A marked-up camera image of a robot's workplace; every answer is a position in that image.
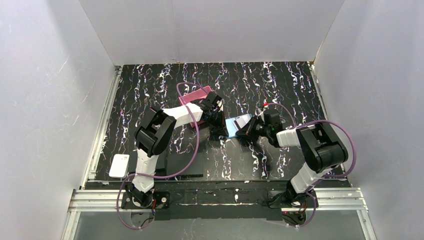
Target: purple hose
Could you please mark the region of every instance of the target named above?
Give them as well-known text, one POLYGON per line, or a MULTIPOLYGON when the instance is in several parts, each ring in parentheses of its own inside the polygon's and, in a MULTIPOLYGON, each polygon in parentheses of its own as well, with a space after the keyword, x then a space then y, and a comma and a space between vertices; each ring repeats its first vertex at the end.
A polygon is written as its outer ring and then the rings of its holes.
POLYGON ((180 90, 178 89, 178 87, 181 85, 181 84, 191 84, 191 85, 194 85, 194 86, 197 86, 197 87, 200 87, 205 93, 207 93, 200 85, 197 85, 197 84, 195 84, 195 83, 191 83, 191 82, 180 82, 180 83, 178 83, 177 85, 176 85, 176 90, 177 90, 177 92, 178 92, 178 95, 181 97, 181 99, 182 99, 182 101, 183 101, 183 103, 184 103, 184 105, 185 105, 185 107, 187 108, 187 110, 188 110, 188 113, 190 114, 190 116, 191 116, 191 118, 193 119, 193 121, 194 121, 194 128, 196 129, 196 136, 197 136, 197 138, 196 138, 196 147, 195 147, 195 149, 194 149, 194 154, 193 154, 193 156, 191 157, 191 160, 190 160, 190 162, 188 162, 188 164, 187 164, 187 166, 185 166, 183 169, 181 169, 179 172, 177 172, 177 173, 174 173, 174 174, 172 174, 172 175, 168 175, 168 176, 155 176, 155 175, 149 175, 149 174, 145 174, 145 173, 132 173, 132 174, 130 174, 130 175, 128 175, 123 181, 122 181, 122 184, 120 185, 120 187, 119 187, 119 191, 118 191, 118 196, 117 196, 117 198, 116 198, 116 212, 118 213, 118 217, 119 217, 119 219, 120 219, 120 221, 127 227, 127 228, 129 228, 129 229, 134 229, 134 230, 138 230, 138 229, 143 229, 143 228, 145 228, 145 227, 147 227, 147 226, 149 226, 151 223, 153 223, 153 221, 151 221, 149 224, 147 224, 147 225, 145 225, 145 226, 142 226, 142 227, 134 227, 134 226, 130 226, 130 225, 128 225, 128 224, 126 224, 125 223, 125 221, 122 219, 122 216, 121 216, 121 213, 119 212, 119 198, 120 198, 120 195, 121 195, 121 192, 122 192, 122 189, 124 188, 124 185, 125 185, 125 182, 129 179, 129 178, 131 178, 131 177, 134 177, 136 174, 137 175, 139 175, 139 176, 144 176, 144 177, 149 177, 149 178, 154 178, 154 179, 169 179, 169 178, 173 178, 173 177, 175 177, 175 176, 178 176, 178 175, 180 175, 181 173, 183 173, 185 170, 187 170, 189 167, 190 167, 190 165, 193 163, 193 161, 195 160, 195 158, 196 158, 196 155, 197 155, 197 153, 198 153, 198 149, 199 149, 199 142, 200 142, 200 137, 199 137, 199 126, 198 126, 198 123, 196 122, 196 117, 193 115, 193 113, 192 113, 192 111, 190 110, 190 108, 188 107, 188 106, 186 106, 186 101, 184 101, 184 98, 183 98, 183 96, 181 95, 181 92, 180 92, 180 90))
POLYGON ((346 135, 346 137, 349 139, 350 145, 352 146, 352 164, 350 165, 349 169, 340 175, 325 175, 326 179, 329 178, 335 178, 335 179, 344 179, 347 175, 349 175, 352 170, 354 169, 356 163, 357 163, 357 148, 355 146, 355 142, 352 138, 352 136, 348 133, 348 131, 346 131, 345 128, 343 128, 342 126, 340 126, 338 123, 334 122, 334 121, 330 121, 330 120, 316 120, 316 121, 311 121, 311 122, 307 122, 304 123, 302 125, 297 126, 296 128, 303 128, 309 125, 314 125, 314 124, 318 124, 318 123, 327 123, 327 124, 331 124, 334 125, 336 127, 338 127, 340 130, 343 131, 343 133, 346 135))
POLYGON ((288 113, 288 115, 291 118, 291 121, 293 122, 293 126, 290 129, 293 129, 293 128, 296 127, 295 118, 292 116, 290 111, 284 105, 282 105, 281 103, 275 103, 275 102, 268 103, 268 105, 278 105, 278 106, 282 107, 288 113))

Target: purple cable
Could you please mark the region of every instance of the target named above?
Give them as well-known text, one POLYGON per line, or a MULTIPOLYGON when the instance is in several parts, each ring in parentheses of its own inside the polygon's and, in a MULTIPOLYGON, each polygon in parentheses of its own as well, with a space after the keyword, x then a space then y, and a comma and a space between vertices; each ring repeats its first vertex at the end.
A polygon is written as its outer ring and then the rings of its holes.
POLYGON ((205 93, 207 93, 200 85, 197 85, 197 84, 195 84, 195 83, 191 83, 191 82, 180 82, 180 83, 178 83, 177 85, 176 85, 176 91, 178 92, 178 95, 181 97, 181 99, 182 99, 182 101, 183 101, 183 103, 184 103, 184 105, 185 105, 185 107, 187 108, 187 110, 188 110, 188 113, 190 114, 190 116, 191 116, 191 118, 193 119, 193 121, 194 121, 194 127, 195 127, 195 129, 196 129, 196 136, 197 136, 197 139, 196 139, 196 147, 195 147, 195 149, 194 149, 194 154, 193 154, 193 156, 191 157, 191 160, 188 162, 188 164, 187 164, 187 166, 185 166, 183 169, 181 169, 179 172, 176 172, 176 173, 174 173, 174 174, 172 174, 172 175, 168 175, 168 176, 155 176, 155 175, 149 175, 149 174, 145 174, 145 173, 132 173, 132 174, 130 174, 130 175, 128 175, 123 181, 122 181, 122 184, 120 185, 120 187, 119 187, 119 191, 118 191, 118 196, 117 196, 117 198, 116 198, 116 212, 118 213, 118 217, 119 217, 119 219, 120 219, 120 221, 127 227, 127 228, 129 228, 129 229, 134 229, 134 230, 138 230, 138 229, 143 229, 143 228, 145 228, 145 227, 147 227, 147 226, 149 226, 151 223, 153 223, 153 221, 151 221, 149 224, 147 224, 147 225, 145 225, 145 226, 141 226, 141 227, 134 227, 134 226, 130 226, 130 225, 128 225, 128 224, 126 224, 125 223, 125 221, 122 219, 122 216, 121 216, 121 213, 120 213, 120 211, 119 211, 119 200, 120 200, 120 195, 121 195, 121 192, 122 192, 122 189, 124 188, 124 185, 125 185, 125 182, 129 179, 129 178, 131 178, 131 177, 134 177, 136 174, 137 175, 139 175, 139 176, 144 176, 144 177, 149 177, 149 178, 154 178, 154 179, 169 179, 169 178, 173 178, 173 177, 175 177, 175 176, 178 176, 178 175, 180 175, 181 173, 183 173, 185 170, 187 170, 189 167, 190 167, 190 165, 193 163, 193 161, 195 160, 195 158, 196 158, 196 155, 197 155, 197 153, 198 153, 198 149, 199 149, 199 142, 200 142, 200 137, 199 137, 199 126, 198 126, 198 123, 196 122, 196 117, 193 115, 193 113, 192 113, 192 111, 190 110, 190 108, 186 105, 187 103, 186 103, 186 101, 184 100, 184 98, 183 98, 183 96, 181 95, 181 92, 180 92, 180 90, 178 89, 178 87, 181 85, 181 84, 191 84, 191 85, 194 85, 194 86, 197 86, 197 87, 200 87, 205 93))
POLYGON ((278 105, 278 106, 282 107, 288 113, 288 115, 291 118, 291 121, 293 122, 293 126, 290 129, 293 129, 293 128, 296 127, 295 118, 292 116, 290 111, 284 105, 282 105, 281 103, 275 103, 275 102, 268 103, 268 105, 278 105))
POLYGON ((313 124, 318 124, 318 123, 327 123, 327 124, 331 124, 331 125, 336 126, 340 130, 342 130, 343 133, 346 135, 346 137, 349 139, 350 145, 352 146, 352 164, 350 165, 349 169, 345 173, 340 174, 340 175, 325 175, 324 176, 326 179, 328 179, 328 178, 344 179, 347 175, 349 175, 353 171, 353 169, 354 169, 354 167, 357 163, 357 148, 355 146, 355 142, 354 142, 352 136, 348 133, 348 131, 346 131, 345 128, 340 126, 338 123, 336 123, 334 121, 330 121, 330 120, 315 120, 315 121, 311 121, 311 122, 307 122, 307 123, 304 123, 302 125, 299 125, 296 128, 297 129, 303 128, 303 127, 313 125, 313 124))

